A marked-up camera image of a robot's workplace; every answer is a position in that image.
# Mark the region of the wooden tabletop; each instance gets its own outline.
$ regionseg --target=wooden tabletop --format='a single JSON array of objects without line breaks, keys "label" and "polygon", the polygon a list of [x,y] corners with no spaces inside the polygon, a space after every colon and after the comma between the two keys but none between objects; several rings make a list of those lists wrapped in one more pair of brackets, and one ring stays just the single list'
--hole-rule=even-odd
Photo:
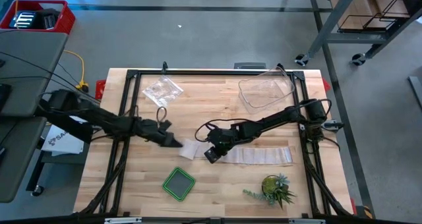
[{"label": "wooden tabletop", "polygon": [[[101,107],[118,112],[127,69],[110,69]],[[326,98],[319,70],[304,70],[310,98]],[[267,111],[250,115],[238,98],[238,81],[249,76],[170,76],[184,92],[167,107],[173,125],[169,131],[176,139],[194,140],[195,130],[211,119],[248,118],[261,119],[287,106],[293,105],[293,97]],[[159,79],[159,76],[142,76],[137,104],[139,116],[155,119],[157,106],[142,93],[142,90]],[[129,90],[132,95],[133,84]],[[230,123],[219,126],[229,128]],[[206,135],[203,130],[199,136]],[[336,139],[333,134],[325,136]],[[75,211],[85,208],[104,183],[112,141],[107,138],[91,143],[82,175]],[[305,168],[297,124],[288,124],[262,134],[244,145],[250,148],[276,148],[288,146],[292,152],[293,165],[240,165],[229,163],[210,164],[205,158],[191,161],[178,155],[177,148],[161,148],[143,138],[132,137],[119,213],[130,211],[132,216],[142,217],[301,217],[311,215]],[[320,142],[320,155],[326,184],[343,207],[352,212],[346,178],[338,148],[329,141]],[[162,188],[164,180],[175,167],[180,167],[196,179],[193,189],[184,201],[178,202]],[[260,192],[260,184],[268,175],[283,173],[290,180],[289,189],[297,197],[294,204],[271,207],[266,202],[255,200],[242,193],[243,189]],[[316,186],[318,206],[321,211],[320,192]],[[111,206],[113,188],[110,191],[108,208]]]}]

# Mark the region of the green coaster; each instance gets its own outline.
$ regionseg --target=green coaster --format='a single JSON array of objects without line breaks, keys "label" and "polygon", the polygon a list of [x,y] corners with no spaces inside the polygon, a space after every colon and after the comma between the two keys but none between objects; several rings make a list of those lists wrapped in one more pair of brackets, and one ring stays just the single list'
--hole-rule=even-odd
[{"label": "green coaster", "polygon": [[186,198],[186,195],[191,191],[194,184],[195,179],[192,176],[180,167],[176,167],[166,181],[164,181],[163,189],[177,201],[181,202]]}]

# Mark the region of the potted plant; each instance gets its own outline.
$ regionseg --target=potted plant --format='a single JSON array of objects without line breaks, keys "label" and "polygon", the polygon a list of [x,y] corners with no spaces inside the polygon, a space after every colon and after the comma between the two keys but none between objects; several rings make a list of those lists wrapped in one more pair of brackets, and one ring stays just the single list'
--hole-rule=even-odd
[{"label": "potted plant", "polygon": [[285,201],[288,204],[293,204],[291,197],[296,197],[296,195],[289,191],[289,183],[290,182],[287,180],[287,177],[282,174],[279,176],[270,175],[262,181],[262,194],[257,194],[251,192],[250,190],[243,190],[243,192],[253,198],[266,200],[271,206],[278,202],[280,207],[283,209],[282,201]]}]

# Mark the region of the red bin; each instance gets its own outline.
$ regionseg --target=red bin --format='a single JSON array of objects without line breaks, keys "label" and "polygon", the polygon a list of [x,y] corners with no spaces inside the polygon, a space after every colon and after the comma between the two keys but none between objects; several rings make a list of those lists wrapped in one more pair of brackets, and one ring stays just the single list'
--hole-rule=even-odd
[{"label": "red bin", "polygon": [[[19,29],[24,31],[37,31],[37,32],[62,32],[66,34],[70,34],[73,24],[75,23],[75,16],[67,6],[66,1],[62,0],[19,0],[18,1],[18,11],[38,11],[42,10],[43,7],[40,5],[42,3],[50,3],[50,4],[61,4],[63,8],[60,12],[59,18],[55,23],[54,28],[50,30],[45,29]],[[7,11],[6,15],[0,22],[0,29],[10,29],[9,24],[11,23],[13,17],[15,16],[15,4],[16,1],[12,3]]]}]

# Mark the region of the concrete floor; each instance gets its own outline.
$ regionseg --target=concrete floor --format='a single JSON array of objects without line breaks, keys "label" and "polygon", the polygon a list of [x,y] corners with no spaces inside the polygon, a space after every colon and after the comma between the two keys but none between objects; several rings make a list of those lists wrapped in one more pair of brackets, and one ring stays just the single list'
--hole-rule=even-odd
[{"label": "concrete floor", "polygon": [[[150,6],[310,7],[309,0],[67,0],[69,3]],[[327,0],[318,0],[328,7]],[[236,62],[282,63],[299,69],[292,59],[304,53],[317,35],[311,13],[117,12],[74,11],[76,24],[66,49],[85,59],[86,78],[105,79],[111,67],[232,68]],[[369,45],[331,45],[330,49],[355,135],[363,170],[379,219],[422,223],[422,111],[408,76],[422,76],[422,25],[413,23],[384,51],[362,67],[347,64]],[[79,79],[80,64],[63,55],[61,64]],[[322,52],[307,65],[329,79]],[[56,73],[69,78],[63,69]],[[334,100],[332,92],[328,97]],[[339,118],[336,107],[333,117]],[[359,193],[347,150],[338,134],[351,197]],[[37,198],[24,191],[0,204],[0,219],[67,215],[82,167],[47,165]]]}]

